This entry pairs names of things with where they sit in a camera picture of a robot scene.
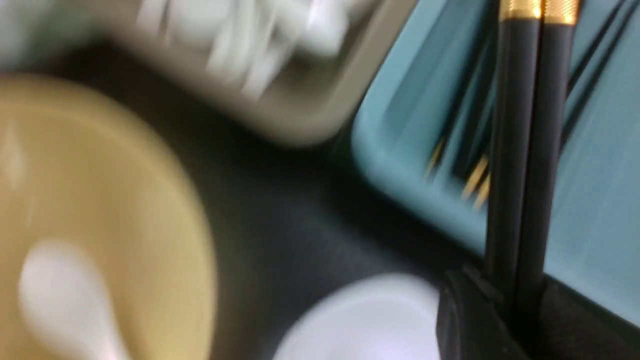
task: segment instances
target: black chopstick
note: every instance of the black chopstick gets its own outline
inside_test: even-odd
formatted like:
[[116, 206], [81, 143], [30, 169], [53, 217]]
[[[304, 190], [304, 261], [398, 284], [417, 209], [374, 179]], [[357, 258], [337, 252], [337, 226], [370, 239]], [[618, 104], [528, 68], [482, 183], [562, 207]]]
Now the black chopstick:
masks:
[[482, 63], [481, 73], [479, 75], [478, 92], [472, 101], [471, 111], [469, 112], [468, 119], [465, 121], [465, 128], [462, 134], [462, 141], [460, 148], [456, 154], [453, 165], [453, 176], [458, 179], [464, 179], [465, 174], [468, 172], [468, 168], [471, 164], [474, 148], [477, 146], [476, 138], [478, 133], [481, 133], [481, 128], [486, 127], [488, 122], [483, 122], [484, 113], [489, 110], [489, 114], [492, 114], [493, 106], [489, 102], [492, 89], [495, 88], [495, 62], [497, 55], [497, 37], [494, 35], [488, 42], [486, 49], [486, 58]]
[[544, 264], [580, 0], [546, 0], [521, 214], [512, 330], [535, 348]]
[[464, 179], [467, 180], [465, 187], [462, 189], [463, 200], [466, 200], [477, 190], [477, 187], [485, 179], [489, 173], [489, 157], [491, 149], [491, 119], [485, 122], [482, 134], [480, 135], [480, 144], [478, 145], [478, 152], [474, 161], [471, 164], [475, 166], [471, 169], [465, 169]]
[[429, 157], [429, 163], [427, 164], [426, 170], [427, 176], [434, 168], [437, 168], [439, 166], [445, 151], [449, 150], [449, 140], [451, 139], [453, 129], [458, 122], [461, 105], [465, 100], [465, 95], [467, 94], [467, 91], [469, 89], [469, 84], [471, 84], [474, 72], [478, 68], [478, 61], [482, 60], [481, 57], [484, 53], [486, 53], [485, 47], [490, 47], [490, 43], [495, 37], [493, 28], [495, 27], [495, 16], [498, 12], [498, 5], [499, 0], [493, 0], [491, 4], [487, 6], [483, 14], [483, 21], [480, 28], [478, 29], [478, 39], [475, 41], [471, 56], [465, 64], [465, 69], [463, 70], [461, 86], [456, 91], [454, 100], [451, 103], [451, 107], [449, 108], [447, 114], [447, 119], [445, 120], [444, 126], [442, 127], [442, 129], [440, 130], [440, 134], [438, 135], [438, 141], [431, 151], [431, 156]]
[[516, 281], [529, 130], [533, 113], [541, 0], [500, 2], [497, 93], [491, 153], [484, 276], [502, 295], [509, 323]]
[[[614, 10], [609, 14], [607, 20], [605, 21], [605, 24], [602, 26], [602, 28], [598, 32], [598, 35], [596, 36], [594, 41], [591, 42], [591, 45], [587, 50], [586, 54], [582, 57], [582, 59], [580, 60], [580, 63], [577, 65], [577, 68], [575, 69], [574, 73], [571, 76], [571, 80], [569, 81], [569, 85], [568, 85], [569, 94], [573, 92], [573, 89], [578, 83], [578, 80], [580, 79], [581, 76], [583, 76], [585, 70], [587, 69], [588, 65], [591, 63], [591, 60], [593, 59], [598, 48], [602, 46], [602, 41], [604, 39], [604, 36], [611, 29], [611, 26], [613, 25], [616, 19], [616, 16], [620, 11], [624, 2], [625, 0], [620, 0], [616, 5], [616, 7], [614, 8]], [[568, 140], [570, 139], [573, 133], [573, 130], [575, 129], [580, 119], [580, 114], [582, 113], [584, 106], [586, 105], [586, 103], [590, 98], [591, 91], [595, 87], [595, 84], [597, 83], [600, 77], [600, 73], [602, 72], [604, 67], [606, 67], [609, 61], [609, 58], [611, 57], [611, 54], [613, 53], [615, 48], [617, 48], [617, 45], [620, 42], [620, 38], [622, 34], [624, 34], [625, 32], [629, 19], [633, 14], [633, 12], [635, 11], [636, 6], [637, 6], [637, 2], [631, 4], [630, 8], [627, 9], [626, 12], [624, 13], [622, 24], [618, 28], [616, 28], [617, 30], [616, 30], [616, 33], [614, 34], [614, 38], [611, 40], [611, 43], [607, 46], [607, 49], [605, 50], [605, 55], [600, 59], [600, 61], [596, 65], [597, 66], [596, 70], [593, 70], [590, 72], [592, 76], [588, 79], [588, 85], [586, 87], [587, 91], [581, 94], [578, 100], [578, 103], [575, 107], [575, 111], [572, 111], [569, 114], [567, 114], [567, 120], [562, 132], [561, 153], [565, 145], [567, 144]], [[487, 159], [490, 153], [489, 144], [486, 144], [484, 146], [483, 153], [484, 153], [484, 159]], [[476, 164], [476, 167], [484, 166], [482, 161], [476, 161], [474, 162], [474, 164]], [[477, 191], [477, 196], [474, 203], [474, 207], [476, 209], [480, 209], [485, 204], [489, 194], [490, 182], [491, 182], [490, 174], [487, 173], [486, 171], [482, 173], [482, 176], [479, 180], [474, 181], [473, 186], [471, 186], [470, 182], [467, 181], [467, 186], [465, 187], [465, 188], [468, 188], [467, 191]]]

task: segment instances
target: teal plastic container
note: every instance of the teal plastic container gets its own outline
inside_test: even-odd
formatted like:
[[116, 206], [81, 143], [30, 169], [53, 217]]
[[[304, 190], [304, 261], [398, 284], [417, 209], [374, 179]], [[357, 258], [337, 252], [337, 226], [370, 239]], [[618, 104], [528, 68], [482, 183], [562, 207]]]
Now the teal plastic container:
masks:
[[[389, 52], [356, 116], [352, 151], [362, 175], [380, 192], [484, 252], [486, 209], [462, 200], [446, 152], [425, 175], [461, 73], [490, 0], [421, 0]], [[585, 2], [573, 55], [581, 58], [615, 7]], [[616, 18], [612, 30], [621, 24]], [[614, 31], [602, 40], [611, 41]], [[573, 109], [597, 72], [594, 54], [568, 99]], [[640, 325], [640, 13], [631, 18], [564, 148], [546, 271], [613, 313]], [[473, 93], [474, 82], [469, 93]], [[463, 101], [464, 116], [470, 101]], [[450, 140], [457, 147], [464, 123]]]

